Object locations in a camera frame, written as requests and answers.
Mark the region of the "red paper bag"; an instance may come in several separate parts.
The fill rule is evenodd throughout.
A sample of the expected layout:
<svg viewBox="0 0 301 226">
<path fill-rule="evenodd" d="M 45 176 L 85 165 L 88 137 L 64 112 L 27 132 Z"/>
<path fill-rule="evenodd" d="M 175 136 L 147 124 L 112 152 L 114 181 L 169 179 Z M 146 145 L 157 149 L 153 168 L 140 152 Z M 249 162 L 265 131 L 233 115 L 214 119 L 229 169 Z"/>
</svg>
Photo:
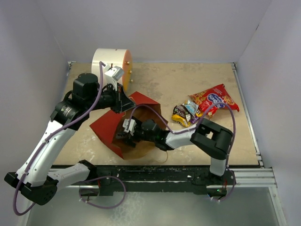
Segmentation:
<svg viewBox="0 0 301 226">
<path fill-rule="evenodd" d="M 168 121 L 162 118 L 161 104 L 134 92 L 129 96 L 137 108 L 124 113 L 109 110 L 90 124 L 99 140 L 123 160 L 136 160 L 157 149 L 158 134 L 166 131 Z"/>
</svg>

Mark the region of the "silver blue snack wrapper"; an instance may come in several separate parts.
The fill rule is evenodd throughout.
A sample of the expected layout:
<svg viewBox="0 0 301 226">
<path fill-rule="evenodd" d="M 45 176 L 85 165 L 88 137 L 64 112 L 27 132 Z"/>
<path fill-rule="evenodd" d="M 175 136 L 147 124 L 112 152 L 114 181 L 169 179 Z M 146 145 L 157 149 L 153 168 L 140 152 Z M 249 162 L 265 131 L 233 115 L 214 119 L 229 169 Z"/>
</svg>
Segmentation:
<svg viewBox="0 0 301 226">
<path fill-rule="evenodd" d="M 196 103 L 186 100 L 183 105 L 193 117 L 196 116 L 198 110 L 198 105 Z"/>
</svg>

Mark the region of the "yellow brown candy pack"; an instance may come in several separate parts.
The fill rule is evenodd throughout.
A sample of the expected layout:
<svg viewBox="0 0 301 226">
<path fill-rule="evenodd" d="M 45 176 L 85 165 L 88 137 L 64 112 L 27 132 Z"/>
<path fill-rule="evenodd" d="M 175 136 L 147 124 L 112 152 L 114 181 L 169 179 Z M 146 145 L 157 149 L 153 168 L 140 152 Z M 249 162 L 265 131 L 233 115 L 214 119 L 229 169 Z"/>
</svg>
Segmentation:
<svg viewBox="0 0 301 226">
<path fill-rule="evenodd" d="M 200 111 L 200 110 L 197 110 L 196 111 L 196 116 L 197 117 L 201 117 L 203 115 L 203 112 L 202 111 Z"/>
</svg>

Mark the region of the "red candy bag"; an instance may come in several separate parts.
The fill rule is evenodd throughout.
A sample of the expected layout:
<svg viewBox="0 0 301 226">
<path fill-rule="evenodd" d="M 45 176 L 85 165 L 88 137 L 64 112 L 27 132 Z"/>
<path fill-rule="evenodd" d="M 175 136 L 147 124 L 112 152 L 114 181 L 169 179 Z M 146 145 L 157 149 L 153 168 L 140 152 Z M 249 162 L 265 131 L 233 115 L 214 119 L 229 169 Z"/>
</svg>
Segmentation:
<svg viewBox="0 0 301 226">
<path fill-rule="evenodd" d="M 205 91 L 189 95 L 189 98 L 192 102 L 198 105 L 198 109 L 201 112 L 205 112 L 208 107 L 218 102 L 226 103 L 231 110 L 235 110 L 237 112 L 240 110 L 239 106 L 228 94 L 224 84 L 219 84 L 206 89 Z"/>
</svg>

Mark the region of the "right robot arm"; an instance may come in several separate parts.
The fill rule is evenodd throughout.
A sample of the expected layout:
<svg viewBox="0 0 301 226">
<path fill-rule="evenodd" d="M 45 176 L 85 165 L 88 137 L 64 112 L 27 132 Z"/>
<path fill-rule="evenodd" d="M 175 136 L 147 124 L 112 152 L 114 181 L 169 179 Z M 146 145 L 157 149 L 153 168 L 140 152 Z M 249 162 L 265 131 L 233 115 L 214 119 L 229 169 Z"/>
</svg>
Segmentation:
<svg viewBox="0 0 301 226">
<path fill-rule="evenodd" d="M 235 134 L 208 119 L 187 129 L 169 131 L 162 129 L 154 120 L 144 122 L 137 118 L 126 119 L 117 139 L 135 147 L 141 141 L 152 142 L 162 151 L 171 151 L 188 145 L 195 145 L 211 158 L 209 179 L 214 184 L 225 180 L 227 158 Z"/>
</svg>

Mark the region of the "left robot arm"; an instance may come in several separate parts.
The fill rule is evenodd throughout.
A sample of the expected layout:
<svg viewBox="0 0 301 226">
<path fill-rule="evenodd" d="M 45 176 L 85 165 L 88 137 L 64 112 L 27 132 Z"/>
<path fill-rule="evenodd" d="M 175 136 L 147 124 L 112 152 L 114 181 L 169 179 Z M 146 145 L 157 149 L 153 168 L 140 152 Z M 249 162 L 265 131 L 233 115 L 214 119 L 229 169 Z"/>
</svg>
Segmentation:
<svg viewBox="0 0 301 226">
<path fill-rule="evenodd" d="M 86 160 L 50 172 L 54 161 L 68 140 L 89 119 L 93 110 L 110 108 L 122 113 L 135 107 L 124 92 L 121 73 L 103 76 L 107 84 L 92 73 L 82 73 L 50 116 L 47 129 L 25 164 L 16 172 L 6 174 L 4 180 L 25 198 L 38 205 L 48 203 L 62 188 L 83 181 L 91 185 L 97 178 L 97 167 Z"/>
</svg>

